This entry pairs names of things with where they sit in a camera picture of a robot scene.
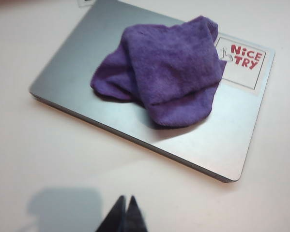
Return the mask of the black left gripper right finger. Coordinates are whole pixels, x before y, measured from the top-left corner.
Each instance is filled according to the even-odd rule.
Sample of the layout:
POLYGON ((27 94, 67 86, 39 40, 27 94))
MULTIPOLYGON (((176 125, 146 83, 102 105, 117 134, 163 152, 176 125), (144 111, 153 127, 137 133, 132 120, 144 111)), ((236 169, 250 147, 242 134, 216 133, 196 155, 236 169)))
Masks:
POLYGON ((126 232, 147 232, 145 221, 134 196, 131 196, 125 215, 126 232))

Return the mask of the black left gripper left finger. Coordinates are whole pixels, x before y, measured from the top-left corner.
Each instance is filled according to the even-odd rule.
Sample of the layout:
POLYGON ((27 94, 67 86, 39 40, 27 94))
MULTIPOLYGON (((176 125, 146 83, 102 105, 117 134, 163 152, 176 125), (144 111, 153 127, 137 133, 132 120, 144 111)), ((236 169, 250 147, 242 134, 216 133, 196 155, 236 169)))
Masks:
POLYGON ((121 195, 114 203, 96 232, 122 232, 125 217, 126 198, 121 195))

